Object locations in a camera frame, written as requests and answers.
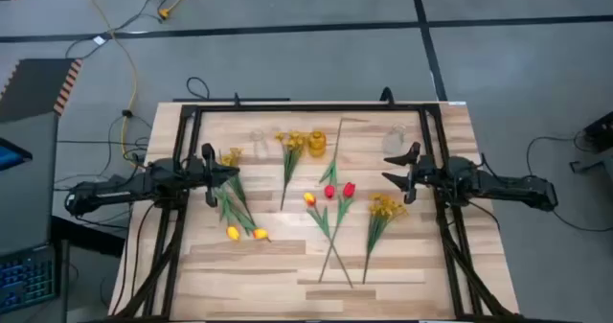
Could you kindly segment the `black equipment box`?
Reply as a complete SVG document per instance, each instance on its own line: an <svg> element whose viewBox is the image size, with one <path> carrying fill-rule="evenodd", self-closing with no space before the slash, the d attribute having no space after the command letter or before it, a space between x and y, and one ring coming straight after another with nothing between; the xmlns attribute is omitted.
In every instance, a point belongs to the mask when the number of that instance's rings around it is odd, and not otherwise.
<svg viewBox="0 0 613 323"><path fill-rule="evenodd" d="M613 111L583 129L584 140L596 152L613 148Z"/></svg>

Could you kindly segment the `yellow small-flower bunch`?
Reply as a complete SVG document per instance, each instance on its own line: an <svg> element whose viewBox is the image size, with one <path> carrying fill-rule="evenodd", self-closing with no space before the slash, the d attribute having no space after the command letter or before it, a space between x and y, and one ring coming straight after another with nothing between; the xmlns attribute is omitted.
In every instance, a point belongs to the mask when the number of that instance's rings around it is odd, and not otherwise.
<svg viewBox="0 0 613 323"><path fill-rule="evenodd" d="M281 144L283 153L284 185L280 206L280 209L283 210L287 187L303 154L306 138L305 135L299 131L278 131L275 138Z"/></svg>
<svg viewBox="0 0 613 323"><path fill-rule="evenodd" d="M229 152L227 154L223 154L221 156L221 164L229 167L238 167L239 160L242 155L242 149L240 148L229 148ZM240 181L239 175L234 175L227 181L229 187L232 189L238 200L242 203L245 208L248 208L246 194L244 192L242 183Z"/></svg>
<svg viewBox="0 0 613 323"><path fill-rule="evenodd" d="M369 206L370 218L368 225L368 238L366 243L366 256L362 275L362 284L366 284L370 260L375 249L376 243L383 235L384 231L394 220L407 215L407 210L403 203L394 201L390 196L384 194L373 194Z"/></svg>

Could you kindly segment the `computer screen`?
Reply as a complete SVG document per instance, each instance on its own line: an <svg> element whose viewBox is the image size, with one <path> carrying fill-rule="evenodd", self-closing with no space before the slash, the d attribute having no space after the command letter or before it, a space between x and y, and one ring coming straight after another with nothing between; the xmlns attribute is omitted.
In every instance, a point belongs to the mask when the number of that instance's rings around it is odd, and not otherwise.
<svg viewBox="0 0 613 323"><path fill-rule="evenodd" d="M29 151L0 137L0 172L29 162L32 159L33 155Z"/></svg>

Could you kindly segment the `large black orange-edged mat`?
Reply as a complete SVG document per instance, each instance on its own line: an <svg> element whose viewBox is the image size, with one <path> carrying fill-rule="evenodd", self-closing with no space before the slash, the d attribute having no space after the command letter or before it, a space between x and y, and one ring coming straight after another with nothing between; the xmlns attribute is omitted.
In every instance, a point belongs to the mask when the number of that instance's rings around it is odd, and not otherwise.
<svg viewBox="0 0 613 323"><path fill-rule="evenodd" d="M81 58L28 58L0 91L0 123L55 112L61 116L82 69Z"/></svg>

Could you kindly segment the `black metal bracket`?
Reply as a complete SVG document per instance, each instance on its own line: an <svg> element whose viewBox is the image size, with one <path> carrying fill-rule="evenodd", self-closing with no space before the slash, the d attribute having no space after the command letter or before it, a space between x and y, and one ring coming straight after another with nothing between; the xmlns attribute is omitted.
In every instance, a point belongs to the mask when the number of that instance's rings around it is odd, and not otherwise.
<svg viewBox="0 0 613 323"><path fill-rule="evenodd" d="M573 173L582 173L602 165L607 174L613 178L613 148L590 154L583 160L570 162L569 165Z"/></svg>

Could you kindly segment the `amber glass vase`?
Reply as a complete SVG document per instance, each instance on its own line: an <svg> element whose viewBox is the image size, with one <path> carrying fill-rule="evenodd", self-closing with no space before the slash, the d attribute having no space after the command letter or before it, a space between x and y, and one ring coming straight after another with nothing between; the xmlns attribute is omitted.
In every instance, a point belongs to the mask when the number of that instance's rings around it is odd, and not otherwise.
<svg viewBox="0 0 613 323"><path fill-rule="evenodd" d="M321 157L327 148L327 136L323 131L312 131L307 139L308 152L312 157Z"/></svg>

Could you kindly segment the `backlit black keyboard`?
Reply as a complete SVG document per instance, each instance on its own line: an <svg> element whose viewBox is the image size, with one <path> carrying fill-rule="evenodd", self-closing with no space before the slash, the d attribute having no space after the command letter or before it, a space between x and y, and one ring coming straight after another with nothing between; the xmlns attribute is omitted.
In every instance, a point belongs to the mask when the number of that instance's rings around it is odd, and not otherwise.
<svg viewBox="0 0 613 323"><path fill-rule="evenodd" d="M52 245L0 256L0 314L58 296L57 253Z"/></svg>

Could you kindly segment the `black aluminium rig frame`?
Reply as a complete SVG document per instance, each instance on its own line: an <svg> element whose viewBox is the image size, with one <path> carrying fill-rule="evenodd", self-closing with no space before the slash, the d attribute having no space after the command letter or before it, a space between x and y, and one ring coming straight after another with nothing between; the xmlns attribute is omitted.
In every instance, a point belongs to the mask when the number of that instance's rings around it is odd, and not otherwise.
<svg viewBox="0 0 613 323"><path fill-rule="evenodd" d="M370 198L375 193L401 200L400 191L382 173L382 140L395 124L406 126L407 142L420 141L436 150L446 138L447 152L471 160L479 148L465 105L442 103L434 120L429 104L252 104L235 108L207 103L198 142L210 143L219 153L242 149L240 174L250 210L269 233L268 241L229 240L215 209L202 190L190 197L184 228L170 319L217 320L400 320L450 319L454 315L443 246L436 222L435 199L419 187L416 201L402 219L394 221L377 243L362 284ZM320 195L319 183L332 158L340 120L343 126L337 154L338 177L353 182L355 199L343 219L336 240L351 277L350 288L336 256L329 257L319 277L328 243L307 212L303 195ZM250 132L261 129L268 157L258 159ZM326 152L312 157L307 139L314 131L327 136ZM305 135L303 154L288 184L283 210L282 146L278 131Z"/></svg>

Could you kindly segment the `round clear glass vase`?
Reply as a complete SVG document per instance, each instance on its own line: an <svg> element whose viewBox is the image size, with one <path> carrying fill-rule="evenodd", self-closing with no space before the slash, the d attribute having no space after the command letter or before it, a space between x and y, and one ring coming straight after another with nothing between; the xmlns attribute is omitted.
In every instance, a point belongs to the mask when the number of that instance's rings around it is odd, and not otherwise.
<svg viewBox="0 0 613 323"><path fill-rule="evenodd" d="M403 152L406 126L395 124L385 134L382 140L382 150L387 155L401 155Z"/></svg>

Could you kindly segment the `small clear glass vase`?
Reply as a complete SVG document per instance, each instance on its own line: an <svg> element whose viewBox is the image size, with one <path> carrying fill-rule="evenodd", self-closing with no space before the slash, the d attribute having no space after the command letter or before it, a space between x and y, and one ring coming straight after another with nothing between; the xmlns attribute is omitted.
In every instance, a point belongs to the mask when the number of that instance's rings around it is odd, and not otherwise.
<svg viewBox="0 0 613 323"><path fill-rule="evenodd" d="M253 143L253 152L256 158L264 159L268 157L268 146L265 134L261 129L250 132L250 140Z"/></svg>

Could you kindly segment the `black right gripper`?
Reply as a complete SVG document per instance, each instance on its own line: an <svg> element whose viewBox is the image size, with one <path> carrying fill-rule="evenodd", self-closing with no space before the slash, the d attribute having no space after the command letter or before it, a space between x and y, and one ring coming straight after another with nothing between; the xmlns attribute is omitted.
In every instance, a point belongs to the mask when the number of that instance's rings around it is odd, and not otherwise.
<svg viewBox="0 0 613 323"><path fill-rule="evenodd" d="M407 165L407 175L382 173L382 176L405 192L404 203L411 204L417 197L417 184L429 184L428 176L434 173L434 161L430 155L420 156L420 143L413 143L409 150L398 156L385 157L384 161L394 165Z"/></svg>

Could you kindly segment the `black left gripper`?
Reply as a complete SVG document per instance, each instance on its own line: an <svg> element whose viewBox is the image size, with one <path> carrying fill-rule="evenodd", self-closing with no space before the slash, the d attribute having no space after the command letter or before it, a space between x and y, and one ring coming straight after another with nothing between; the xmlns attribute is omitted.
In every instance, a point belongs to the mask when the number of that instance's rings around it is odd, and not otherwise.
<svg viewBox="0 0 613 323"><path fill-rule="evenodd" d="M216 185L223 185L238 175L239 168L216 163L216 154L210 143L201 147L202 160L196 161L194 168L192 188L205 188L205 201L210 207L217 207L215 194Z"/></svg>

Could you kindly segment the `yellow-orange artificial tulip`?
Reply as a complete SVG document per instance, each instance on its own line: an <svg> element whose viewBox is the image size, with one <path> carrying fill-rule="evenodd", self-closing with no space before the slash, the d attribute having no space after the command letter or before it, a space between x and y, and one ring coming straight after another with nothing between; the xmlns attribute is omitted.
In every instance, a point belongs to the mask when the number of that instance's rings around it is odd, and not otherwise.
<svg viewBox="0 0 613 323"><path fill-rule="evenodd" d="M320 273L320 277L319 277L319 281L323 280L323 276L329 261L329 257L331 253L334 253L334 255L336 256L336 259L338 261L338 263L341 266L341 269L346 277L346 280L350 286L350 288L353 288L353 283L351 280L351 277L343 263L343 260L335 246L335 237L336 237L336 231L331 231L330 228L330 223L329 223L329 211L328 208L325 207L323 210L320 210L317 206L317 198L315 197L314 194L312 193L305 193L304 194L304 201L306 203L307 206L307 212L308 214L313 218L313 220L316 222L316 224L318 225L318 227L320 228L320 230L322 231L322 233L324 234L324 236L327 238L328 242L329 242L329 251L327 253L327 257L325 260L325 264L322 267L322 271Z"/></svg>

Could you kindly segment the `black flat bar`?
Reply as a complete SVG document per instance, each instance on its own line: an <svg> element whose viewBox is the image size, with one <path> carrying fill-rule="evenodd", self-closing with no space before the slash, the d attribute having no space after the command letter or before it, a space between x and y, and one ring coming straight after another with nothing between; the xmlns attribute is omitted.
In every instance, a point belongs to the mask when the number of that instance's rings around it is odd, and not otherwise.
<svg viewBox="0 0 613 323"><path fill-rule="evenodd" d="M172 103L234 103L234 98L211 98L209 100L197 99L197 98L178 98L173 99ZM238 101L243 104L247 102L290 102L289 98L241 98L238 97Z"/></svg>

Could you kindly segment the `black desk base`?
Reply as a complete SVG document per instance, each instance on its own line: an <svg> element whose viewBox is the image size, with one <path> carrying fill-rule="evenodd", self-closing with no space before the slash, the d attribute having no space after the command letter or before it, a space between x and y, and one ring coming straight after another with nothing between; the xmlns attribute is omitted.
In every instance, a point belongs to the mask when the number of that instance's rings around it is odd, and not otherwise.
<svg viewBox="0 0 613 323"><path fill-rule="evenodd" d="M50 237L52 241L67 241L75 247L116 258L123 255L125 247L124 238L55 216L51 217Z"/></svg>

